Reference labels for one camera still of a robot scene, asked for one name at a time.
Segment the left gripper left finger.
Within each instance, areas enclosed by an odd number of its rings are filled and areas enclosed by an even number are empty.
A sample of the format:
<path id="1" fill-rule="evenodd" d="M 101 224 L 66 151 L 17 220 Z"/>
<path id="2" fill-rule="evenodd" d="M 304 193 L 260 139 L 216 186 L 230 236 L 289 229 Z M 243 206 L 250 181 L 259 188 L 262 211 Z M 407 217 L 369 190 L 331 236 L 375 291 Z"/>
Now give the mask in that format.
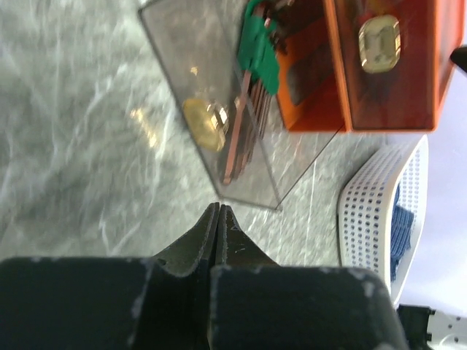
<path id="1" fill-rule="evenodd" d="M 3 349 L 208 349 L 220 206 L 153 257 L 1 263 Z"/>

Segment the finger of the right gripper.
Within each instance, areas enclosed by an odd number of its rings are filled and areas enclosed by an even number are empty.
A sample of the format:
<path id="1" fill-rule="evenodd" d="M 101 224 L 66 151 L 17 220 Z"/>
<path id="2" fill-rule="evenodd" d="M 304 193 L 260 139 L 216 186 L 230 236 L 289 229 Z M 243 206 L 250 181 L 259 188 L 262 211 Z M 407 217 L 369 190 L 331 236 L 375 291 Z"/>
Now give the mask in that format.
<path id="1" fill-rule="evenodd" d="M 451 55 L 450 60 L 454 65 L 461 69 L 465 74 L 467 74 L 467 46 L 462 45 L 456 47 Z"/>

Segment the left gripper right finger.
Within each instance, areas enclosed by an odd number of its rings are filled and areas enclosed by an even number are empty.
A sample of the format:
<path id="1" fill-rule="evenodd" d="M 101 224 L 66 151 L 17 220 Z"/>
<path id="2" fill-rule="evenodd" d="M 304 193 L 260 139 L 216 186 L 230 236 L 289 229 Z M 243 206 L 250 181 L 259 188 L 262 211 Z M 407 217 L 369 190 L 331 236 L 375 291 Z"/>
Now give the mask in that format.
<path id="1" fill-rule="evenodd" d="M 385 283 L 362 268 L 241 264 L 211 270 L 211 349 L 406 349 Z"/>

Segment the green hex key set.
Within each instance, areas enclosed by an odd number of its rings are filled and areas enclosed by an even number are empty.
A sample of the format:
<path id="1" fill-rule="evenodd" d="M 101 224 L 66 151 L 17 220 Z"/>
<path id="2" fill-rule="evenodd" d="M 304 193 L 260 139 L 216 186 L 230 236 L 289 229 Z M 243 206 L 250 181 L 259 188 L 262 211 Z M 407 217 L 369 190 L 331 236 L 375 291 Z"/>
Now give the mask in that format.
<path id="1" fill-rule="evenodd" d="M 292 1 L 249 1 L 245 7 L 237 61 L 242 72 L 240 90 L 219 159 L 220 181 L 229 185 L 251 162 L 255 145 L 264 137 L 271 99 L 279 90 L 277 53 L 286 53 L 280 12 Z"/>

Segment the orange drawer cabinet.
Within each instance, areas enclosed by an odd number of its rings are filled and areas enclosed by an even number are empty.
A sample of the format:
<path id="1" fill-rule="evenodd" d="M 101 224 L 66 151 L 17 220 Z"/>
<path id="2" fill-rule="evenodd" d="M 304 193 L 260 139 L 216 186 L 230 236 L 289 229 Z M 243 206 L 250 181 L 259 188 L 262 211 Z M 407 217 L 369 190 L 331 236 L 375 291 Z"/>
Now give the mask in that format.
<path id="1" fill-rule="evenodd" d="M 433 131 L 464 1 L 287 1 L 277 102 L 294 132 Z"/>

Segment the white plastic basket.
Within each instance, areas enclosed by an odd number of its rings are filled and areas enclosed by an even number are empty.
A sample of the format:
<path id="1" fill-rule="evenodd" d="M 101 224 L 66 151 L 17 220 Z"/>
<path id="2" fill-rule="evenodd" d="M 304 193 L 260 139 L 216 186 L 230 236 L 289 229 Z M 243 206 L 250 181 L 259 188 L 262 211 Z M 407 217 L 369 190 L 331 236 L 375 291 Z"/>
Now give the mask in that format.
<path id="1" fill-rule="evenodd" d="M 339 249 L 345 267 L 375 272 L 398 305 L 425 223 L 428 194 L 428 138 L 381 147 L 341 192 L 338 204 Z M 397 186 L 400 204 L 415 213 L 411 249 L 390 281 L 390 230 Z"/>

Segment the blue checked cloth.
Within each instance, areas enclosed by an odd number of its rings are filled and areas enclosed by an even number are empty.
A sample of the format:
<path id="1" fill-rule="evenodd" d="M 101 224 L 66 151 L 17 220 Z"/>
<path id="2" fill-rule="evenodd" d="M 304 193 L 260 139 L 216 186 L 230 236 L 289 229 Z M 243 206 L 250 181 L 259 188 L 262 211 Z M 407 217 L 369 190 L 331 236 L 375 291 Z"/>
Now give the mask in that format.
<path id="1" fill-rule="evenodd" d="M 390 230 L 390 281 L 397 278 L 397 270 L 402 257 L 411 249 L 412 226 L 415 213 L 403 207 L 401 199 L 401 186 L 398 185 L 395 192 L 391 230 Z"/>

